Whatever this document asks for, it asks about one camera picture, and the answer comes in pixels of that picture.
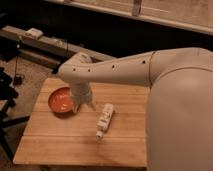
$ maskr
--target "floor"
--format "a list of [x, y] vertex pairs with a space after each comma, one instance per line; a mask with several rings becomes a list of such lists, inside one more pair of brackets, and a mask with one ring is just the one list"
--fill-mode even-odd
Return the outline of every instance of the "floor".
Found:
[[[14, 76], [15, 70], [15, 59], [12, 59], [8, 63], [0, 60], [0, 67], [5, 67], [5, 72], [10, 76]], [[20, 117], [25, 115], [30, 115], [33, 105], [36, 101], [37, 95], [40, 91], [42, 83], [47, 77], [52, 77], [51, 69], [45, 68], [41, 65], [34, 64], [30, 61], [18, 58], [18, 74], [23, 74], [25, 79], [21, 86], [16, 87], [16, 90], [19, 92], [19, 97], [16, 100], [16, 106], [8, 111], [9, 117]], [[18, 143], [23, 134], [26, 124], [20, 124], [8, 128], [7, 131], [7, 140], [15, 152], [18, 146]], [[111, 167], [39, 167], [39, 166], [25, 166], [25, 165], [14, 165], [12, 164], [5, 155], [3, 149], [0, 146], [0, 170], [1, 171], [43, 171], [43, 170], [53, 170], [53, 171], [135, 171], [144, 169], [134, 169], [134, 168], [111, 168]]]

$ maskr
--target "white object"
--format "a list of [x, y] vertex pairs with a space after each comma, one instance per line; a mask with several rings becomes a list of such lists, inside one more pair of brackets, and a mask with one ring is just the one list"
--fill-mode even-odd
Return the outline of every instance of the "white object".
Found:
[[40, 37], [43, 36], [43, 32], [41, 30], [31, 28], [25, 32], [25, 35], [33, 39], [39, 39]]
[[114, 113], [114, 106], [109, 103], [105, 104], [104, 109], [102, 111], [102, 116], [99, 118], [97, 124], [98, 130], [107, 132], [113, 113]]
[[96, 137], [97, 137], [97, 140], [101, 140], [104, 136], [104, 133], [102, 131], [97, 131], [96, 133]]

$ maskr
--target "bowl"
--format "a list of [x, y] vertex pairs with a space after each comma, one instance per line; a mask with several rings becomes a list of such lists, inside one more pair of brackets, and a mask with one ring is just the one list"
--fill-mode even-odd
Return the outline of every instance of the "bowl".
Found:
[[56, 114], [71, 112], [73, 101], [70, 97], [70, 88], [62, 87], [52, 92], [48, 99], [48, 105], [51, 111]]

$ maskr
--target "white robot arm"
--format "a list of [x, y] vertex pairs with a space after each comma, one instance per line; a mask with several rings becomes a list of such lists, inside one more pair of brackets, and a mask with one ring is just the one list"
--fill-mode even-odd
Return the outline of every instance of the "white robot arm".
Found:
[[163, 50], [99, 63], [77, 53], [58, 74], [70, 84], [76, 106], [92, 101], [89, 82], [152, 86], [146, 115], [149, 170], [213, 169], [212, 52]]

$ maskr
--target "wood grain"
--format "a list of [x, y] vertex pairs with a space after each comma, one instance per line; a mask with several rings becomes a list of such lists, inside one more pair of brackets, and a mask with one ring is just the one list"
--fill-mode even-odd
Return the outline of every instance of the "wood grain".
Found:
[[[16, 152], [16, 164], [146, 166], [145, 108], [148, 88], [92, 83], [96, 111], [82, 105], [77, 114], [53, 114], [51, 92], [67, 86], [48, 78], [41, 89]], [[103, 141], [96, 141], [96, 123], [105, 103], [115, 115]]]

